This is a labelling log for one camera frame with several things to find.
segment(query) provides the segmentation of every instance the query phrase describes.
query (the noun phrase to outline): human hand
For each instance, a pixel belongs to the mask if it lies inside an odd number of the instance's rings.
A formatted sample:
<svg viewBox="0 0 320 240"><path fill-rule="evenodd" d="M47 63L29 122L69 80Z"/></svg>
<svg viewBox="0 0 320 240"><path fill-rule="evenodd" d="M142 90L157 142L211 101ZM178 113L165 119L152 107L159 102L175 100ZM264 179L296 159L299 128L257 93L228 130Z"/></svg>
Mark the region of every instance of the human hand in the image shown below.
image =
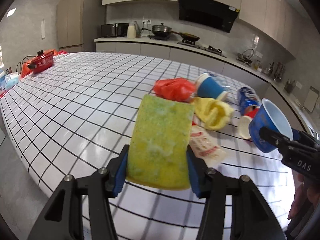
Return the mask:
<svg viewBox="0 0 320 240"><path fill-rule="evenodd" d="M303 182L303 180L303 175L298 174L298 181ZM320 200L320 185L312 184L308 187L307 193L305 193L306 191L303 190L303 186L304 185L301 184L294 194L294 200L288 214L288 219L292 219L298 214L306 198L308 198L308 200L313 204L314 208L316 208Z"/></svg>

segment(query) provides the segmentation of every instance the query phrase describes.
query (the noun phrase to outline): yellow cloth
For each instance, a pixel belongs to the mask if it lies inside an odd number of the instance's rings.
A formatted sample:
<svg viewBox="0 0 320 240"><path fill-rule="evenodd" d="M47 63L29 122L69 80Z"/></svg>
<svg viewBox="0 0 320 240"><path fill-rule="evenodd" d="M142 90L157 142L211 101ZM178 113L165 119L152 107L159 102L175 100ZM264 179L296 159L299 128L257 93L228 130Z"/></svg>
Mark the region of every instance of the yellow cloth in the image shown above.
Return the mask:
<svg viewBox="0 0 320 240"><path fill-rule="evenodd" d="M217 131L222 129L229 121L233 108L227 103L213 98L199 98L192 100L195 113L204 122L204 128Z"/></svg>
<svg viewBox="0 0 320 240"><path fill-rule="evenodd" d="M127 179L149 187L190 187L186 150L193 105L145 95L130 141Z"/></svg>

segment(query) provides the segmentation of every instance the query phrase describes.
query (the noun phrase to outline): kitchen countertop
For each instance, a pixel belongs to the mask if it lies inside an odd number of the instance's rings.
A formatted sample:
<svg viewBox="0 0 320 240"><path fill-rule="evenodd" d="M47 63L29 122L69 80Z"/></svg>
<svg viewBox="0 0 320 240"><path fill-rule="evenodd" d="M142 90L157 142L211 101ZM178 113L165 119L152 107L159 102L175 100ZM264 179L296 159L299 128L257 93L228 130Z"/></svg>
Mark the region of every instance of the kitchen countertop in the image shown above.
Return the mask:
<svg viewBox="0 0 320 240"><path fill-rule="evenodd" d="M148 37L141 37L141 38L134 38L134 39L129 39L127 37L98 38L98 39L95 39L94 42L137 42L137 43L149 43L149 44L155 44L155 45L169 46L172 48L181 48L181 49L185 49L185 50L188 50L191 52L200 53L200 54L203 54L206 56L213 57L217 60L226 62L228 64L234 65L238 68L241 68L242 70L245 70L245 71L263 79L265 82L270 83L278 91L278 93L287 101L289 106L295 112L297 118L299 118L301 120L301 123L302 123L303 127L305 128L305 130L310 135L312 135L311 130L308 128L308 126L311 126L311 128L314 131L318 132L318 129L317 129L316 125L314 124L314 122L312 121L310 115L306 111L301 111L301 109L294 103L294 100L292 99L292 97L289 97L287 92L284 91L283 84L279 84L278 82L273 82L273 79L266 76L264 73L261 73L261 72L258 72L256 70L252 69L252 68L249 68L247 65L242 64L241 62L237 61L236 55L233 55L231 53L223 51L223 54L226 57L222 57L217 54L207 52L205 50L193 48L193 47L186 46L186 45L177 44L178 41L173 41L173 40L161 41L161 40L150 39Z"/></svg>
<svg viewBox="0 0 320 240"><path fill-rule="evenodd" d="M0 100L0 108L18 156L50 196L66 174L88 176L130 143L140 101L152 94L156 80L194 81L203 71L153 57L70 53L42 73L22 79ZM295 192L291 169L281 163L278 150L265 154L239 137L236 93L245 84L219 76L231 86L226 101L235 112L226 127L210 132L228 153L218 170L231 177L250 176L285 227ZM109 201L116 231L125 239L143 234L145 239L195 239L204 208L204 200L191 189L167 191L127 181L122 193ZM89 227L88 198L83 205L84 225ZM230 226L227 196L224 239L229 239Z"/></svg>

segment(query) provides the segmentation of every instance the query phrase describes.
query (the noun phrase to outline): microwave oven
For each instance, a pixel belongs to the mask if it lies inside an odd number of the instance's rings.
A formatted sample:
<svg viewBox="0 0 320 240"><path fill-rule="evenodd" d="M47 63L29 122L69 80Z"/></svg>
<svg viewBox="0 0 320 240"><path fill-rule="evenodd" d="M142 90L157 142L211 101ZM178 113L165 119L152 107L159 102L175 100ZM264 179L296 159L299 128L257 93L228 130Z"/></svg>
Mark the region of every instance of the microwave oven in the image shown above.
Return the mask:
<svg viewBox="0 0 320 240"><path fill-rule="evenodd" d="M111 23L101 25L101 37L127 36L129 23Z"/></svg>

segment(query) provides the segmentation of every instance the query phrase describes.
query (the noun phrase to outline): metal screw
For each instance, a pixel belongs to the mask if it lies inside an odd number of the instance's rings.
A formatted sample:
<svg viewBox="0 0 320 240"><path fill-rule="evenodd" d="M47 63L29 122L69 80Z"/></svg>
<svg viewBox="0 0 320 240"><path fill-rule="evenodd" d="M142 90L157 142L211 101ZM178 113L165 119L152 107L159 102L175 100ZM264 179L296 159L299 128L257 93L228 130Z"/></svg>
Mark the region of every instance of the metal screw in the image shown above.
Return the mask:
<svg viewBox="0 0 320 240"><path fill-rule="evenodd" d="M249 182L249 181L250 181L250 178L249 178L249 176L247 176L247 175L242 175L242 176L241 176L241 180L244 181L244 182Z"/></svg>
<svg viewBox="0 0 320 240"><path fill-rule="evenodd" d="M100 174L106 174L107 172L108 172L108 169L105 167L99 169Z"/></svg>
<svg viewBox="0 0 320 240"><path fill-rule="evenodd" d="M215 170L214 168L208 168L208 169L207 169L207 173L208 173L209 175L213 175L213 174L216 173L216 170Z"/></svg>
<svg viewBox="0 0 320 240"><path fill-rule="evenodd" d="M66 175L66 176L64 177L64 180L65 180L65 181L71 181L72 179L73 179L73 176L70 175L70 174L68 174L68 175Z"/></svg>

